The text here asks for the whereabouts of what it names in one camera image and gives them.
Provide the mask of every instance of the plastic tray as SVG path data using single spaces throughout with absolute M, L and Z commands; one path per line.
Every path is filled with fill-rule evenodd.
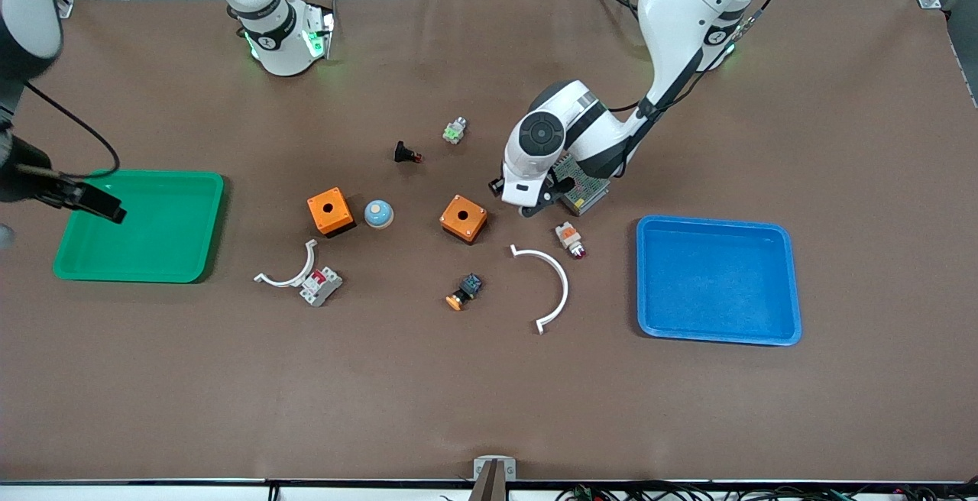
M 88 181 L 122 199 L 122 224 L 71 213 L 53 271 L 64 280 L 191 283 L 205 271 L 224 180 L 215 173 L 120 170 Z
M 637 234 L 647 334 L 778 347 L 800 340 L 792 240 L 782 227 L 646 216 Z

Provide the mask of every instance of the white curved handle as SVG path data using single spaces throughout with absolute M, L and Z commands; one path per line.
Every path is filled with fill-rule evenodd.
M 556 261 L 555 258 L 551 257 L 551 255 L 543 253 L 540 250 L 532 250 L 532 248 L 517 250 L 517 246 L 513 246 L 511 244 L 510 251 L 513 251 L 514 257 L 522 257 L 524 254 L 526 254 L 529 255 L 529 257 L 537 257 L 539 260 L 544 260 L 547 262 L 547 264 L 551 265 L 551 267 L 553 267 L 553 269 L 555 269 L 560 276 L 560 285 L 563 285 L 563 296 L 560 298 L 560 303 L 551 313 L 537 320 L 537 331 L 540 331 L 540 334 L 542 335 L 544 334 L 544 326 L 551 323 L 553 318 L 558 316 L 560 311 L 563 310 L 563 306 L 567 303 L 567 295 L 570 293 L 570 284 L 567 282 L 567 273 L 563 271 L 563 268 L 560 267 L 560 263 Z
M 271 278 L 265 274 L 258 274 L 255 276 L 254 281 L 265 282 L 270 286 L 300 286 L 303 284 L 306 278 L 309 277 L 309 273 L 312 272 L 312 265 L 316 262 L 316 254 L 312 250 L 312 247 L 316 246 L 316 240 L 308 240 L 306 242 L 306 265 L 303 267 L 303 271 L 299 275 L 290 279 L 287 282 L 274 282 Z

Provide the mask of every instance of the brown tabletop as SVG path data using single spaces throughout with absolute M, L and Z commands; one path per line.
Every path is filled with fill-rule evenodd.
M 276 79 L 219 2 L 81 2 L 39 86 L 126 168 L 210 170 L 230 198 L 196 285 L 60 281 L 69 213 L 0 208 L 3 477 L 451 477 L 513 455 L 527 479 L 958 480 L 978 459 L 978 136 L 939 11 L 914 0 L 776 0 L 740 51 L 665 115 L 611 194 L 572 219 L 589 257 L 496 201 L 504 141 L 558 79 L 611 107 L 649 57 L 598 0 L 339 3 L 335 62 Z M 471 130 L 441 140 L 458 115 Z M 18 134 L 65 170 L 102 149 L 28 95 Z M 397 140 L 426 155 L 394 163 Z M 315 233 L 339 186 L 387 230 Z M 485 205 L 473 247 L 438 216 Z M 636 326 L 636 220 L 779 223 L 804 337 L 765 348 Z M 303 244 L 345 284 L 321 309 L 289 277 Z M 567 269 L 514 260 L 540 248 Z M 444 303 L 468 272 L 468 310 Z

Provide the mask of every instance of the orange box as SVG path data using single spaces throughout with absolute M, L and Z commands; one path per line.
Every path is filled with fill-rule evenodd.
M 357 225 L 339 188 L 310 198 L 308 204 L 316 228 L 327 238 L 342 234 Z
M 489 213 L 468 199 L 455 196 L 441 213 L 441 227 L 467 244 L 475 243 L 475 237 L 482 231 Z

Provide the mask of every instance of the blue tray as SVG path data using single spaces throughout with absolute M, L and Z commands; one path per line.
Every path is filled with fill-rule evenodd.
M 800 340 L 792 240 L 782 227 L 651 215 L 637 234 L 647 334 L 776 347 Z

